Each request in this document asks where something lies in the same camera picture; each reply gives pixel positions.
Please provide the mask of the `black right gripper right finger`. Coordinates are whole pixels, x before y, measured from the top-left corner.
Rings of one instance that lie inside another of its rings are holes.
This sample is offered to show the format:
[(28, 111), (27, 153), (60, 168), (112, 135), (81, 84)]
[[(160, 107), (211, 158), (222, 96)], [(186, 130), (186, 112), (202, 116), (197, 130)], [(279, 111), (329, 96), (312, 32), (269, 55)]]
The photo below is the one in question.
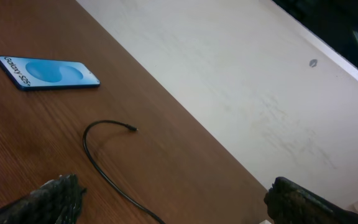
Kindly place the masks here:
[(358, 214), (344, 210), (285, 177), (277, 177), (264, 197), (275, 224), (358, 224)]

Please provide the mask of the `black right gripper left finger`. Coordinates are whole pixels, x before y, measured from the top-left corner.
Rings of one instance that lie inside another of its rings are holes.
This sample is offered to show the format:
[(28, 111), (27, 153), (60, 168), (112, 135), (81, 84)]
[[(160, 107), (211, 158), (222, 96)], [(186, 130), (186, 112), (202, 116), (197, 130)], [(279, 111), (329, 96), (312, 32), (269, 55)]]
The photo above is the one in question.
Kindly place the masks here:
[(86, 189), (75, 174), (60, 176), (0, 208), (0, 224), (75, 224)]

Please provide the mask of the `blue Galaxy smartphone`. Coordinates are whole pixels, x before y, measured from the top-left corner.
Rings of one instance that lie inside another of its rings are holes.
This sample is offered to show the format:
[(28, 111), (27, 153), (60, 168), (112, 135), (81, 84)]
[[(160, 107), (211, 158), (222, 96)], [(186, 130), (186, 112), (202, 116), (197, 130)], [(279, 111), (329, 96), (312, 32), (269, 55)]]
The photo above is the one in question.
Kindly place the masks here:
[(0, 55), (0, 67), (23, 91), (100, 86), (99, 79), (81, 62)]

